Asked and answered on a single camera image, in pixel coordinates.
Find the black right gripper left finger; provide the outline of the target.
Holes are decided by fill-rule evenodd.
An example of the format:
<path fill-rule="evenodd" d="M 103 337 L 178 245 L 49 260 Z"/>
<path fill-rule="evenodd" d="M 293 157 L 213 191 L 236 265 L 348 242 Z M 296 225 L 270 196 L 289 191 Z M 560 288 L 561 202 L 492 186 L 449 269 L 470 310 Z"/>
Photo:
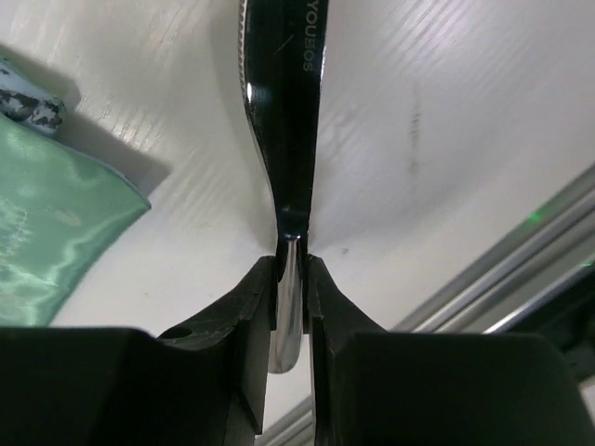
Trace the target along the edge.
<path fill-rule="evenodd" d="M 251 445 L 263 428 L 274 260 L 159 336 L 5 328 L 5 445 Z"/>

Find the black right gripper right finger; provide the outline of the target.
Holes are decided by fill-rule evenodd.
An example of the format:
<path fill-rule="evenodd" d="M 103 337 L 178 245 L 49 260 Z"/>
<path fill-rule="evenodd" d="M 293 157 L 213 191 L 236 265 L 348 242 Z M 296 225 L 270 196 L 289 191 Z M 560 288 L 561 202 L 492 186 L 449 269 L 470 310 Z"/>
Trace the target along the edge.
<path fill-rule="evenodd" d="M 587 445 L 562 354 L 534 334 L 390 332 L 308 266 L 318 445 Z"/>

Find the green damask cloth placemat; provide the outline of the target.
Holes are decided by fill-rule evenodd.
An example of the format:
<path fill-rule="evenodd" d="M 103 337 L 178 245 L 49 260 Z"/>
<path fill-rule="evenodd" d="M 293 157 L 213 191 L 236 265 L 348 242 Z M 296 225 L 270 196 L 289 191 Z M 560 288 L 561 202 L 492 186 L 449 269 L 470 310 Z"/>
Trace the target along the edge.
<path fill-rule="evenodd" d="M 124 175 L 56 141 L 61 98 L 1 59 L 1 324 L 47 326 L 151 204 Z"/>

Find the black handled knife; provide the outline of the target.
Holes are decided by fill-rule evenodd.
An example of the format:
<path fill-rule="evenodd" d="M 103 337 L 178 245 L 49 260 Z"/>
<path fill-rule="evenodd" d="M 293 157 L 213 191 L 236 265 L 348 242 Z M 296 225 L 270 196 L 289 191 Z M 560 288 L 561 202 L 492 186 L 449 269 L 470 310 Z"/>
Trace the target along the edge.
<path fill-rule="evenodd" d="M 271 190 L 276 294 L 269 371 L 298 362 L 329 4 L 242 1 L 238 68 L 245 115 Z"/>

